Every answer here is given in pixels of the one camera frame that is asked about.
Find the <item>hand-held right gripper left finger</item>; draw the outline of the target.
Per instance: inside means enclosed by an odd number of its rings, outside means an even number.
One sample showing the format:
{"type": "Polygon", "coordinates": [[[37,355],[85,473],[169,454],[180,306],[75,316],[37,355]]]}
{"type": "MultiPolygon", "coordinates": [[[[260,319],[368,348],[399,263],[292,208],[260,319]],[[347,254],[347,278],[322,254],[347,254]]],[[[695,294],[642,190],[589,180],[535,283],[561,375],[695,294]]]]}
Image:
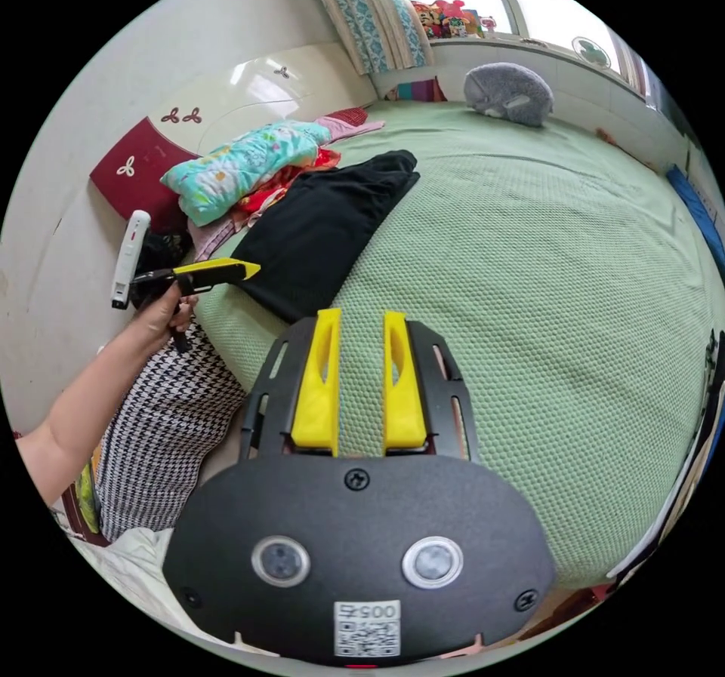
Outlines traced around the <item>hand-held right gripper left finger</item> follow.
{"type": "Polygon", "coordinates": [[[298,450],[338,456],[341,310],[317,313],[304,366],[291,438],[298,450]]]}

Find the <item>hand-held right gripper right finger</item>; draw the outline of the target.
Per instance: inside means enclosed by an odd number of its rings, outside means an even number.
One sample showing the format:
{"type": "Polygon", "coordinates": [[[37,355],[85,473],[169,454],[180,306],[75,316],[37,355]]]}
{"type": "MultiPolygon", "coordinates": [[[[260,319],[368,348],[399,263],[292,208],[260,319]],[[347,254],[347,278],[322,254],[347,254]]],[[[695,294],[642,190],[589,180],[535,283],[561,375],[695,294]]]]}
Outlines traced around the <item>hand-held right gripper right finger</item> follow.
{"type": "Polygon", "coordinates": [[[423,448],[426,426],[406,316],[387,311],[383,329],[383,447],[385,454],[423,448]]]}

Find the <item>person's left hand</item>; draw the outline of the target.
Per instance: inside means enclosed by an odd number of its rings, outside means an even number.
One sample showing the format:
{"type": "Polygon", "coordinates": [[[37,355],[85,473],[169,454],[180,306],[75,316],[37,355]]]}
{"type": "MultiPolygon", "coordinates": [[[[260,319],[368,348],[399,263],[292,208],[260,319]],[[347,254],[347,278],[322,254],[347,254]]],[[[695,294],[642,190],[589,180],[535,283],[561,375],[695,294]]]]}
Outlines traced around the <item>person's left hand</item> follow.
{"type": "Polygon", "coordinates": [[[150,355],[174,335],[185,334],[198,301],[197,295],[183,296],[179,285],[173,284],[158,299],[146,304],[131,323],[138,346],[150,355]]]}

